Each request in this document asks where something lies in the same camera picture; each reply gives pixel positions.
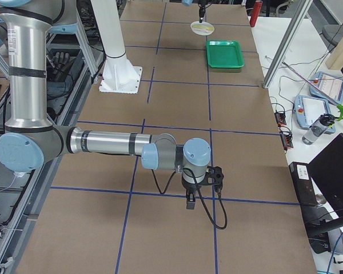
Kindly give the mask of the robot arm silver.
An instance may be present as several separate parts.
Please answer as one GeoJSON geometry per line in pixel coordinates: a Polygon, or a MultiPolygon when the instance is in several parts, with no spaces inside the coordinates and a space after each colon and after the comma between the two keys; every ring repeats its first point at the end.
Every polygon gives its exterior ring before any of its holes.
{"type": "Polygon", "coordinates": [[[169,134],[101,132],[58,126],[47,118],[47,33],[77,31],[75,1],[0,1],[7,26],[11,117],[0,137],[0,162],[30,172],[64,154],[97,152],[141,158],[150,170],[181,173],[186,207],[193,209],[208,184],[210,146],[201,138],[178,145],[169,134]]]}

